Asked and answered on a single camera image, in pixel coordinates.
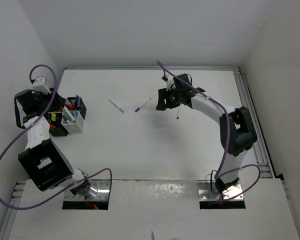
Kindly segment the red gel pen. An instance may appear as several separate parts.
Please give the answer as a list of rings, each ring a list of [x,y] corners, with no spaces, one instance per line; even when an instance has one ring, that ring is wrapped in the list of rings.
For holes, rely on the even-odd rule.
[[[64,105],[65,105],[69,110],[76,110],[76,107],[75,107],[68,99],[66,99]]]

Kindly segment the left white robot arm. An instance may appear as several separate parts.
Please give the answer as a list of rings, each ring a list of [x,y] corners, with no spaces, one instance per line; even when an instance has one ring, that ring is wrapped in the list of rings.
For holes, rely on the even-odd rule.
[[[18,161],[41,191],[68,187],[73,195],[87,196],[91,183],[81,169],[74,169],[51,137],[65,137],[61,121],[66,99],[50,88],[47,93],[25,89],[14,96],[16,126],[26,131],[26,147]]]

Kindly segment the yellow cap black highlighter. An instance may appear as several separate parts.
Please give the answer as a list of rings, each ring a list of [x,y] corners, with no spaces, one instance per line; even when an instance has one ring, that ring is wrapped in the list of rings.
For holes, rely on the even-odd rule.
[[[51,114],[51,121],[55,122],[57,120],[57,115],[55,113]]]

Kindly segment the teal cap white marker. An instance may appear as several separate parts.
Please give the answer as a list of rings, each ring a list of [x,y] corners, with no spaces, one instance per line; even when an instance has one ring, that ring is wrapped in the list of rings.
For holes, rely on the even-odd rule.
[[[64,112],[64,115],[66,115],[66,117],[69,119],[69,121],[71,123],[74,123],[75,119],[74,119],[73,115],[71,114],[71,112],[68,110],[68,108],[66,106],[63,108],[63,112]]]

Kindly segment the mint cap white marker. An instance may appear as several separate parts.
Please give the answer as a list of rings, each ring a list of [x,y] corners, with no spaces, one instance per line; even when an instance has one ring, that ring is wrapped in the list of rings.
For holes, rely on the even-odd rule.
[[[125,110],[121,108],[118,104],[116,104],[112,99],[109,99],[109,102],[116,108],[118,109],[121,113],[124,113]]]

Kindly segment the purple cap black highlighter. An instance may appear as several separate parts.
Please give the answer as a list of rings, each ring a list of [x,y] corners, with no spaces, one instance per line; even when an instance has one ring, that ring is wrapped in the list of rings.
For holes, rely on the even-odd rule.
[[[56,116],[56,121],[60,124],[62,121],[62,116],[61,115],[57,115]]]

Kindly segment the dark red cap marker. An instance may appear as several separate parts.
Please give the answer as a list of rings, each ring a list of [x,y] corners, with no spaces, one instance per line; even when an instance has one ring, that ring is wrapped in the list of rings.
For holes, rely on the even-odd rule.
[[[181,113],[181,105],[179,105],[178,108],[177,108],[177,114],[176,114],[176,119],[177,120],[180,119],[180,113]]]

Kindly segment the light blue cap marker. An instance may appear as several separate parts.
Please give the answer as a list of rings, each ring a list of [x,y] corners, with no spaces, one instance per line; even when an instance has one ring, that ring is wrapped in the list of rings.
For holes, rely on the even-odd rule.
[[[74,117],[74,122],[77,123],[78,122],[78,113],[76,111],[74,111],[72,114]]]

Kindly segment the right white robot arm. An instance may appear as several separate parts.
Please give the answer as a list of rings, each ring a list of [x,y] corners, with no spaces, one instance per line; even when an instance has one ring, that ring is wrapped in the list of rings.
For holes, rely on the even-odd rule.
[[[162,80],[166,87],[158,90],[156,110],[185,105],[219,125],[220,143],[225,152],[214,179],[217,191],[222,194],[239,182],[243,158],[258,139],[249,109],[228,106],[209,98],[204,89],[193,87],[192,77],[186,73],[177,76],[164,73]]]

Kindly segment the blue clear pen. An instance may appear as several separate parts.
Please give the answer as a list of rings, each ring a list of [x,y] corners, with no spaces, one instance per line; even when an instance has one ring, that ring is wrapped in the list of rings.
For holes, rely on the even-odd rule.
[[[77,108],[77,106],[78,106],[78,100],[79,100],[79,96],[76,95],[75,101],[74,101],[74,107],[75,107],[75,108]]]

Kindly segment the purple cap white marker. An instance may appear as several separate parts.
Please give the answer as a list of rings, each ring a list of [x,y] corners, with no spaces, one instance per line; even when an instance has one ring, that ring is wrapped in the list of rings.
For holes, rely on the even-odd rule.
[[[149,97],[142,105],[138,106],[134,112],[137,113],[138,111],[140,111],[142,108],[144,108],[149,102],[151,101],[151,98]]]

